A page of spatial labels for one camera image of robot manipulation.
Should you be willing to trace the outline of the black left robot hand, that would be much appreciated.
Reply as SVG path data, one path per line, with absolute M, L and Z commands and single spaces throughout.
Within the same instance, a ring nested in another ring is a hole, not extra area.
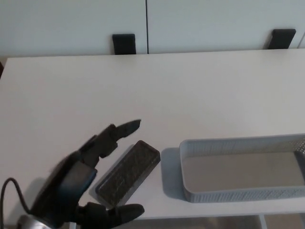
M 142 215 L 144 207 L 140 204 L 110 210 L 91 202 L 79 206 L 81 196 L 97 175 L 99 159 L 109 156 L 117 148 L 118 140 L 134 133 L 140 123 L 134 120 L 120 126 L 111 124 L 65 157 L 40 190 L 31 214 L 55 229 L 65 222 L 75 222 L 83 229 L 111 229 Z

